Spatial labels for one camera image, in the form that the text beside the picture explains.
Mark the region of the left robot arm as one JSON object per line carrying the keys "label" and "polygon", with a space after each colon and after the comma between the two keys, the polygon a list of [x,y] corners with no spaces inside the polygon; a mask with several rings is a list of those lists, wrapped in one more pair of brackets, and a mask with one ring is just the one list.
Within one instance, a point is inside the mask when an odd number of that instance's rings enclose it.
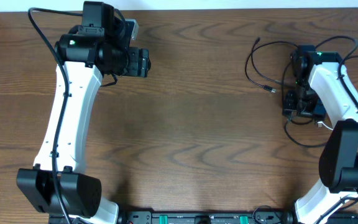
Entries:
{"label": "left robot arm", "polygon": [[50,45],[56,89],[47,131],[30,169],[16,184],[51,223],[122,223],[115,202],[103,197],[101,181],[86,175],[85,145],[93,103],[103,77],[145,78],[149,51],[132,47],[139,26],[104,2],[86,1],[81,24]]}

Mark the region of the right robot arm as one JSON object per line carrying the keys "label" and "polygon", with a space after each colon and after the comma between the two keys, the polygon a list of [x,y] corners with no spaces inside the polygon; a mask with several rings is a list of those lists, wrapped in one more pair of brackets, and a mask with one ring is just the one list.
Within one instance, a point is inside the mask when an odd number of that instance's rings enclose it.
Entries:
{"label": "right robot arm", "polygon": [[321,121],[332,131],[319,158],[319,179],[306,195],[281,216],[282,223],[342,223],[334,214],[346,203],[358,202],[358,92],[337,52],[300,45],[291,54],[295,90],[283,99],[283,114]]}

